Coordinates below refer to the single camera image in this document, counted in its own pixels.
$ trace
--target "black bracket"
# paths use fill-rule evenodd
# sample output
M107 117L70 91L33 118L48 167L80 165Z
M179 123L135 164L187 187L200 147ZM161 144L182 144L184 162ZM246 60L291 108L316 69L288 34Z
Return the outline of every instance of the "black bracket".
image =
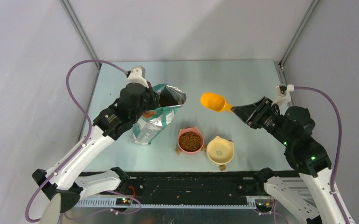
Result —
M34 181L40 186L46 180L46 171L43 169L37 169L32 177ZM83 188L79 187L76 183L72 185L72 187L68 190L59 190L56 189L56 184L46 183L46 185L42 188L43 193L49 200L57 194L60 193L62 200L60 204L60 213L64 213L70 209L72 209L80 199L80 193L83 191Z
M307 219L307 224L322 224L321 216L317 216L314 219Z
M285 91L287 91L287 86L285 86L285 85L280 85L280 92L281 92L281 94L284 94Z
M93 126L97 125L103 131L103 136L117 140L133 127L145 111L159 106L158 95L149 82L148 85L149 88L138 83L127 84L119 98L93 120Z
M270 168L261 169L254 174L253 178L256 186L256 191L259 194L266 194L264 184L267 182L268 179L272 178L273 176L277 176L277 173Z

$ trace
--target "white bracket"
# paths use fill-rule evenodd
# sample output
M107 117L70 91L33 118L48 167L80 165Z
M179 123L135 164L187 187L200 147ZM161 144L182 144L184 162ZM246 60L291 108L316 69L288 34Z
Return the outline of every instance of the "white bracket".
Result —
M264 184L266 193L278 200L301 224L307 219L319 216L316 207L307 203L303 198L287 187L278 176L273 176Z
M285 91L281 91L280 86L276 87L278 98L273 101L273 104L277 104L278 106L281 106L283 104L289 103L292 100L290 93L294 91L295 86L287 85L286 87L287 90Z
M101 174L77 177L75 183L83 188L83 191L80 193L80 200L82 200L90 195L107 190L115 190L120 184L120 179L118 174L108 170Z
M300 178L306 183L309 188L311 195L314 198L314 202L318 207L321 213L322 223L328 224L345 224L343 215L336 203L333 193L331 192L331 175L332 170L325 168L317 173L317 177L311 175L299 173ZM355 223L355 220L352 219L346 205L343 202L343 198L335 184L335 193L343 206L343 209L350 221L351 224Z
M131 68L127 80L129 83L139 83L148 88L148 83L145 80L145 69L142 66L136 66Z

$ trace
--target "dry pet food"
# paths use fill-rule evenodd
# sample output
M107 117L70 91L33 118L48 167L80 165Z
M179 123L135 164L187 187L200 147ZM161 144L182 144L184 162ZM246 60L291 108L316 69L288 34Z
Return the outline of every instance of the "dry pet food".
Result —
M179 146L188 152L194 152L201 147L201 137L195 132L186 132L179 137Z

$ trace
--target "yellow bowl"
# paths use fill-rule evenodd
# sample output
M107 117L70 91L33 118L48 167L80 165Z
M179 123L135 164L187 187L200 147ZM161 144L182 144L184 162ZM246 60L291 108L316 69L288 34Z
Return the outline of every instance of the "yellow bowl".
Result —
M219 136L215 137L207 145L207 157L215 165L226 165L232 161L235 155L235 148L232 141Z

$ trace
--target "metal frame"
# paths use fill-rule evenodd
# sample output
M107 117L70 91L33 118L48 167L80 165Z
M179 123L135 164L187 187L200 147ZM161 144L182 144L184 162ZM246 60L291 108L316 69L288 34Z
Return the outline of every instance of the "metal frame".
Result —
M89 40L88 36L86 35L85 30L83 29L69 0L60 0L60 3L62 4L63 9L66 11L67 16L69 17L69 20L71 21L72 25L74 26L75 31L78 33L79 38L81 39L83 45L85 46L89 56L92 59L98 59L97 54L94 51L93 46L90 43L90 40ZM96 62L95 65L96 65L97 69L100 69L100 67L101 67L100 63Z
M75 207L86 208L138 208L137 204L130 206L116 205L116 199L120 196L96 195L80 200ZM169 204L142 204L143 209L256 209L255 198L247 196L244 205L169 205Z
M302 21L299 24L299 27L297 28L295 35L293 36L292 40L290 41L290 44L288 45L287 49L285 50L285 53L283 57L281 58L280 65L284 66L287 62L293 48L295 47L297 41L299 40L299 37L304 32L304 29L307 25L307 23L310 21L311 16L313 15L315 9L317 8L320 0L313 0L307 9L306 14L304 15Z
M276 67L276 72L278 75L278 79L280 80L281 85L288 85L287 78L284 75L284 67L279 62L274 62L274 66ZM295 100L292 96L292 92L289 93L291 95L291 101L287 103L288 107L295 106Z

